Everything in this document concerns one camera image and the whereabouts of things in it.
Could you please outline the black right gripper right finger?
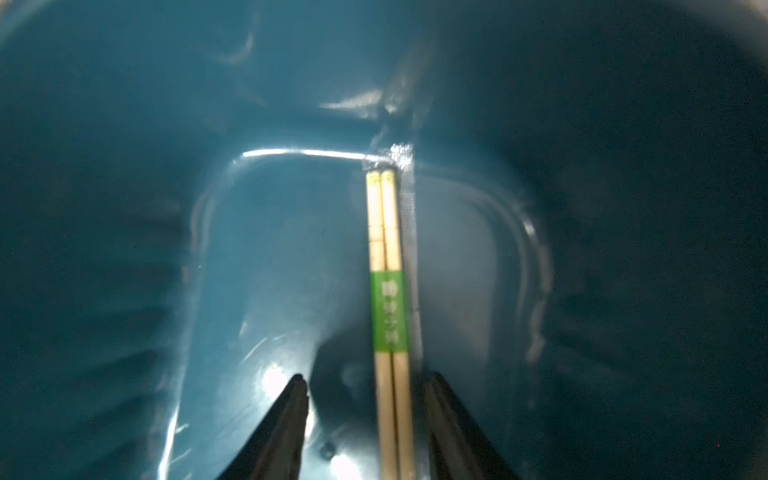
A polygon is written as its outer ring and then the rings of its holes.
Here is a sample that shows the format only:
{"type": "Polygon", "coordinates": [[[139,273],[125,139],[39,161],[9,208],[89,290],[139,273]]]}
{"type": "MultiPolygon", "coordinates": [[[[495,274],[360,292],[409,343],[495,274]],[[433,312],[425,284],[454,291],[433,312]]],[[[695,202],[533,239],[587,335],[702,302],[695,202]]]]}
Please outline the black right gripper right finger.
{"type": "Polygon", "coordinates": [[[424,385],[430,477],[519,480],[439,373],[424,385]]]}

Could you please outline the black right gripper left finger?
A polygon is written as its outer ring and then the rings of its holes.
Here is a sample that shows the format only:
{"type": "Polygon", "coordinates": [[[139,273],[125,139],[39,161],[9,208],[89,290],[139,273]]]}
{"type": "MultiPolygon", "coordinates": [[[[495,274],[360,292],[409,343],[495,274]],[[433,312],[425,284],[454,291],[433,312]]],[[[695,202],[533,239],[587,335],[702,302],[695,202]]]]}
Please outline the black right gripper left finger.
{"type": "Polygon", "coordinates": [[[308,385],[296,374],[218,479],[296,480],[308,412],[308,385]]]}

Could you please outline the teal plastic storage tray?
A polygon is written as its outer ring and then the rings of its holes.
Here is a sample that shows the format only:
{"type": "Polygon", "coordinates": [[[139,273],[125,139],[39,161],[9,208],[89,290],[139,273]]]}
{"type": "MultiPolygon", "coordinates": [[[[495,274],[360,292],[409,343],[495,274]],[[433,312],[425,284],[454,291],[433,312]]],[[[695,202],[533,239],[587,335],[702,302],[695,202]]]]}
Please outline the teal plastic storage tray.
{"type": "Polygon", "coordinates": [[[522,479],[766,477],[742,1],[3,2],[2,477],[214,479],[301,375],[378,478],[378,165],[418,478],[433,373],[522,479]]]}

